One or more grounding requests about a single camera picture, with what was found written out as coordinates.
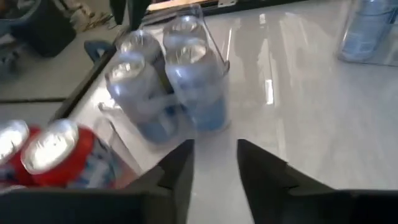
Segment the blue grey metal stand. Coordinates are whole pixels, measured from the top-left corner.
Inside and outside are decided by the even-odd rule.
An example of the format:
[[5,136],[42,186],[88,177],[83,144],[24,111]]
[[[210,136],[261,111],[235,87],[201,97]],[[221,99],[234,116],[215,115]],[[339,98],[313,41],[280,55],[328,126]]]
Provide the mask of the blue grey metal stand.
[[106,58],[109,54],[116,51],[116,46],[105,40],[86,40],[83,44],[86,54],[93,63],[99,62],[102,58]]

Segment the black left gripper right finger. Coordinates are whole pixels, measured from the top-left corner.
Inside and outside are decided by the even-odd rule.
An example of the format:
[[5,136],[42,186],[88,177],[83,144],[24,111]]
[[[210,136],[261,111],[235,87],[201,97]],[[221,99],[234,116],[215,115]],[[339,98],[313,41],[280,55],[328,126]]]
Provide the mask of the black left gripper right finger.
[[246,139],[237,160],[255,224],[398,224],[398,190],[333,189]]

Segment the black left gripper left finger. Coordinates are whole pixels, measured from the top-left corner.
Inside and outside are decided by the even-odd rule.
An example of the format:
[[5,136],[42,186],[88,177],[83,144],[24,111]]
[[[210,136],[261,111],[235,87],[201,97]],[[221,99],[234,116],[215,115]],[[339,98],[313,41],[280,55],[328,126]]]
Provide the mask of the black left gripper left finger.
[[0,194],[0,224],[186,224],[194,140],[121,189],[19,188]]

